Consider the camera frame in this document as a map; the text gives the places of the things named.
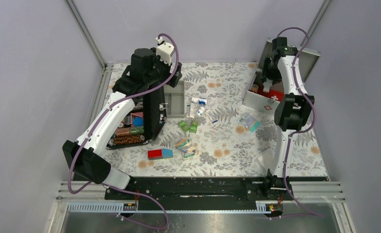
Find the white plastic bottle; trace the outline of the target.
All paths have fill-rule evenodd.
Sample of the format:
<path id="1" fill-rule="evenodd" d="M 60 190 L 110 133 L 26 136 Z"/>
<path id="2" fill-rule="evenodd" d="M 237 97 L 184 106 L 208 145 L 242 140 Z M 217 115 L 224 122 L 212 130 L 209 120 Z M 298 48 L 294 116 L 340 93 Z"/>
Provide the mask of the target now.
<path id="1" fill-rule="evenodd" d="M 272 80 L 266 80 L 263 82 L 263 92 L 269 93 L 270 88 L 273 86 L 273 81 Z"/>

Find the brown medicine bottle orange cap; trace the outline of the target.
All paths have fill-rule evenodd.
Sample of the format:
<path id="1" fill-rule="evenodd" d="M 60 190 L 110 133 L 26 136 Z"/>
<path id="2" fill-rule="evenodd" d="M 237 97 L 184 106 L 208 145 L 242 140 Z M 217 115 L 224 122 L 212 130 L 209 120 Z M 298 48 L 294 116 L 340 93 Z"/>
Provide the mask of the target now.
<path id="1" fill-rule="evenodd" d="M 253 93 L 258 93 L 258 90 L 259 90 L 259 85 L 257 84 L 253 84 L 251 88 L 249 89 L 249 91 Z"/>

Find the red first aid pouch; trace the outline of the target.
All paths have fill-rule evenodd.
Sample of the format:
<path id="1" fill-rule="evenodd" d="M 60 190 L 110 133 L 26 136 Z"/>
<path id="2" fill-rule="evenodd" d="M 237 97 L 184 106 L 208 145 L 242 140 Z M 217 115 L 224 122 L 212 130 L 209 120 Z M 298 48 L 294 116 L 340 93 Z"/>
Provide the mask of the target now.
<path id="1" fill-rule="evenodd" d="M 284 97 L 283 92 L 272 90 L 272 89 L 270 89 L 269 92 L 264 92 L 263 95 L 271 100 L 278 101 L 278 102 L 280 102 Z"/>

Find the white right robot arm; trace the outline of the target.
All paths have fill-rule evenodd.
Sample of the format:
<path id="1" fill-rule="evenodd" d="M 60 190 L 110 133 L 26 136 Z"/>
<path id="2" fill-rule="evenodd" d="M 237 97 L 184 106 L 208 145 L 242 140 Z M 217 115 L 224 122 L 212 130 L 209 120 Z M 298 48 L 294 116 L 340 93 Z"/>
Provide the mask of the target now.
<path id="1" fill-rule="evenodd" d="M 308 95 L 299 72 L 301 50 L 289 46 L 286 37 L 272 40 L 272 54 L 265 58 L 262 81 L 264 91 L 277 83 L 283 84 L 284 96 L 274 112 L 274 122 L 278 127 L 275 154 L 262 184 L 262 192 L 269 200 L 291 192 L 289 184 L 290 156 L 292 144 L 299 133 L 305 130 L 315 102 Z"/>

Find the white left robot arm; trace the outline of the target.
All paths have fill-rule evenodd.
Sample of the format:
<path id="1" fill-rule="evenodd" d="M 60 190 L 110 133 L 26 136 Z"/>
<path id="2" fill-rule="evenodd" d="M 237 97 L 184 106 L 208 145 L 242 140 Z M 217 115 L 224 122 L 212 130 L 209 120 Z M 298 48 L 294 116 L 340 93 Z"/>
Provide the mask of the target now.
<path id="1" fill-rule="evenodd" d="M 91 183 L 104 184 L 116 188 L 121 198 L 128 200 L 134 196 L 135 187 L 131 176 L 107 162 L 102 154 L 125 117 L 137 111 L 144 114 L 143 132 L 138 133 L 136 142 L 122 142 L 120 147 L 147 144 L 158 136 L 166 118 L 168 102 L 165 100 L 164 86 L 176 87 L 182 77 L 182 65 L 172 62 L 177 54 L 174 45 L 163 42 L 155 48 L 136 49 L 131 63 L 125 68 L 112 92 L 86 131 L 76 141 L 67 140 L 62 147 L 69 167 L 69 173 L 76 173 Z"/>

